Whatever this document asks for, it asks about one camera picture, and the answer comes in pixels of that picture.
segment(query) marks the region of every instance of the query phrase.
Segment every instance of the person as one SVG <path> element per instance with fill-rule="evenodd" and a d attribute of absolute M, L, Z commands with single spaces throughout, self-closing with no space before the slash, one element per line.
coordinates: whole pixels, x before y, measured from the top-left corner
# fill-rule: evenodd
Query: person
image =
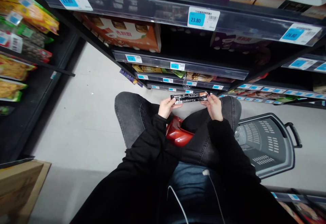
<path fill-rule="evenodd" d="M 183 105 L 175 102 L 117 95 L 126 156 L 71 223 L 296 223 L 260 184 L 235 140 L 239 101 L 214 95 L 201 101 L 206 108 L 182 123 L 194 136 L 181 148 L 166 138 L 171 111 Z"/>

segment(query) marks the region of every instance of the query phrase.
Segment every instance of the floor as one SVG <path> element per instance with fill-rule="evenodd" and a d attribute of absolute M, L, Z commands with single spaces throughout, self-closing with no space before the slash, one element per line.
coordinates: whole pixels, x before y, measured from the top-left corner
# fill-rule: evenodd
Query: floor
<path fill-rule="evenodd" d="M 125 144 L 114 112 L 122 91 L 138 93 L 152 103 L 170 92 L 130 83 L 120 68 L 90 44 L 85 45 L 71 78 L 34 150 L 38 160 L 52 163 L 29 221 L 69 223 L 93 188 L 124 157 Z M 303 148 L 295 149 L 295 168 L 262 181 L 264 185 L 324 191 L 326 175 L 326 110 L 273 106 L 241 101 L 241 118 L 275 113 L 293 122 Z M 185 104 L 176 115 L 185 118 L 203 106 Z"/>

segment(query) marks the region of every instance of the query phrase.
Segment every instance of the basket handle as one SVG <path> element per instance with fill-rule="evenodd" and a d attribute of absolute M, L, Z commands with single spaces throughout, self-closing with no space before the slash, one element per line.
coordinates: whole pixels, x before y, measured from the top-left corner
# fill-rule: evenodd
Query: basket handle
<path fill-rule="evenodd" d="M 294 127 L 293 123 L 289 122 L 285 124 L 285 127 L 290 127 L 292 130 L 292 133 L 294 135 L 295 141 L 296 141 L 296 146 L 293 145 L 294 148 L 302 148 L 302 144 L 301 144 L 301 139 L 299 137 L 299 134 L 296 130 L 296 128 Z"/>

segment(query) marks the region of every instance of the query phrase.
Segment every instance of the gray shopping basket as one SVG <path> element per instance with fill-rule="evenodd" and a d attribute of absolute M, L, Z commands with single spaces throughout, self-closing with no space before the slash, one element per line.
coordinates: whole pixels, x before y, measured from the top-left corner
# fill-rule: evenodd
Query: gray shopping basket
<path fill-rule="evenodd" d="M 297 145 L 292 143 L 290 127 Z M 292 123 L 285 125 L 272 113 L 239 121 L 235 138 L 261 179 L 294 168 L 294 148 L 302 148 Z"/>

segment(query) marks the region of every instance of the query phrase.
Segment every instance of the blue jeans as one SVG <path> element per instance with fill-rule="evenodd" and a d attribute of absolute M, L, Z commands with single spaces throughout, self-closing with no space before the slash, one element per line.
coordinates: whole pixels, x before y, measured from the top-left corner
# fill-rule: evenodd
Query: blue jeans
<path fill-rule="evenodd" d="M 221 102 L 223 118 L 235 131 L 240 120 L 241 104 L 230 96 L 222 97 Z M 150 103 L 138 94 L 121 92 L 116 96 L 114 106 L 126 147 L 129 149 L 151 123 L 151 117 L 158 113 L 159 105 Z M 170 144 L 165 150 L 177 155 L 182 162 L 215 169 L 219 159 L 207 129 L 210 120 L 207 108 L 192 113 L 182 123 L 183 129 L 194 133 L 192 139 L 182 148 Z"/>

